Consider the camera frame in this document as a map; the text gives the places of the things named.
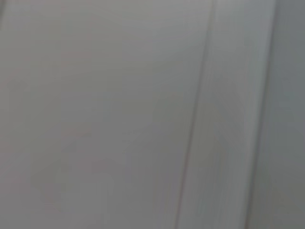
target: white surface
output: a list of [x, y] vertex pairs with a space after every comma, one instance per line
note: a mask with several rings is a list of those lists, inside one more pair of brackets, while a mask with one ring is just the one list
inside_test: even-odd
[[244, 229], [274, 2], [217, 1], [179, 229]]
[[304, 10], [278, 1], [249, 229], [305, 228]]
[[173, 228], [210, 6], [8, 1], [1, 228]]

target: white wall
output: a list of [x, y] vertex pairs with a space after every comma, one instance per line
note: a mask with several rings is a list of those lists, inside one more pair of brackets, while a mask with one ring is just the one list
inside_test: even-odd
[[249, 229], [305, 228], [304, 11], [278, 0]]
[[173, 228], [210, 6], [8, 1], [1, 228]]

